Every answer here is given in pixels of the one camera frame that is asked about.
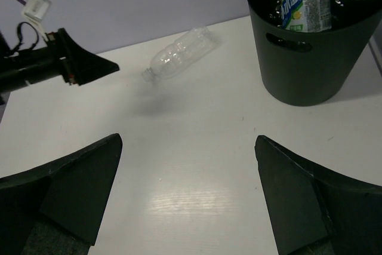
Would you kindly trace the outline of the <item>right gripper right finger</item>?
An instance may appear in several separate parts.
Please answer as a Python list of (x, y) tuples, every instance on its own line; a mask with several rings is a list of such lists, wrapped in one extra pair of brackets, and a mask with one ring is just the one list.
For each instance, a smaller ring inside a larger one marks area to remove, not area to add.
[(381, 186), (266, 136), (257, 137), (254, 151), (279, 254), (381, 254)]

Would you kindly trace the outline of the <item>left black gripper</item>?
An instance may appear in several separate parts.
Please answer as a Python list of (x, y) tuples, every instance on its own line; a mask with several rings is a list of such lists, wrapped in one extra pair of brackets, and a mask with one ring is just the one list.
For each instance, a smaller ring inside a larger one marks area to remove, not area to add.
[(85, 85), (120, 70), (116, 63), (83, 49), (63, 28), (49, 33), (47, 46), (39, 49), (35, 49), (39, 36), (22, 50), (22, 31), (16, 30), (16, 35), (19, 42), (14, 48), (1, 48), (2, 94), (56, 76), (62, 76), (70, 85)]

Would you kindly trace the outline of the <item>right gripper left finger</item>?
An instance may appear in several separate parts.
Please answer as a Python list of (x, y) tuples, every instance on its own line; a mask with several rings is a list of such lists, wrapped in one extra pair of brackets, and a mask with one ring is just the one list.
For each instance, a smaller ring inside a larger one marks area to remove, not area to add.
[(1, 178), (1, 254), (88, 254), (122, 153), (111, 134), (70, 155)]

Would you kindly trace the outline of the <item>clear bottle blue cap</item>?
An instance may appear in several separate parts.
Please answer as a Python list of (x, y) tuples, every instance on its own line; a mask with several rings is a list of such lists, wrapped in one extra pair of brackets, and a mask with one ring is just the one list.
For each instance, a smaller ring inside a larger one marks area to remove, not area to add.
[(159, 82), (184, 72), (221, 44), (220, 37), (207, 27), (194, 27), (160, 50), (142, 73), (146, 82)]

